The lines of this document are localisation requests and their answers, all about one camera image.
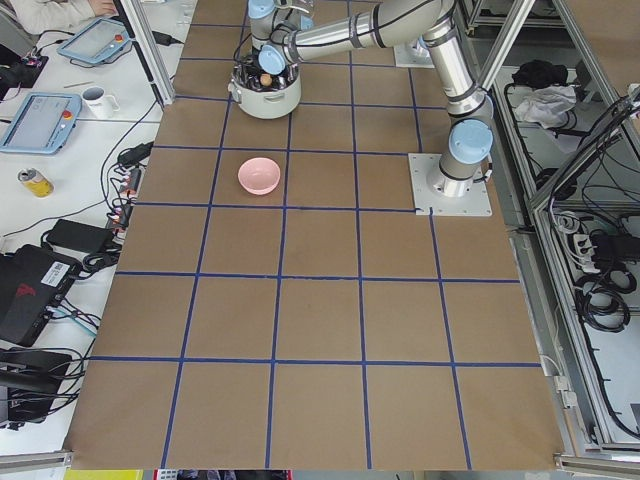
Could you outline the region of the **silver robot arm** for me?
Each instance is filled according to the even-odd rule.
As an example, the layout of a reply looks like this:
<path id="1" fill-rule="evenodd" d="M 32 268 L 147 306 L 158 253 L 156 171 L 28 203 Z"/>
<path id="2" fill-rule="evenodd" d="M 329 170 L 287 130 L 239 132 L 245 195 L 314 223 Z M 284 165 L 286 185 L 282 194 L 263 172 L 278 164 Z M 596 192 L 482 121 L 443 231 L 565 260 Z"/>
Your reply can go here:
<path id="1" fill-rule="evenodd" d="M 449 198 L 466 195 L 493 144 L 493 107 L 472 77 L 458 41 L 451 1 L 383 1 L 367 12 L 316 25 L 307 1 L 247 4 L 259 72 L 279 75 L 302 62 L 369 48 L 423 41 L 447 99 L 451 121 L 439 163 L 426 176 L 430 188 Z"/>

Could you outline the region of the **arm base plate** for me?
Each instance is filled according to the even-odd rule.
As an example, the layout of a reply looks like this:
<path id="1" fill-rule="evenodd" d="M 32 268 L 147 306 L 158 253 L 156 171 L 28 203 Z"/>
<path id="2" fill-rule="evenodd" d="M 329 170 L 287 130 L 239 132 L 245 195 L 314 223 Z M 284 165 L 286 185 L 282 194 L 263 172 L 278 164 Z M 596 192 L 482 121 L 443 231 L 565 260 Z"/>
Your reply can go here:
<path id="1" fill-rule="evenodd" d="M 453 180 L 440 169 L 440 154 L 409 153 L 414 211 L 417 215 L 490 217 L 492 207 L 478 167 L 471 178 Z"/>
<path id="2" fill-rule="evenodd" d="M 394 59 L 399 68 L 434 68 L 428 49 L 418 39 L 395 46 Z"/>

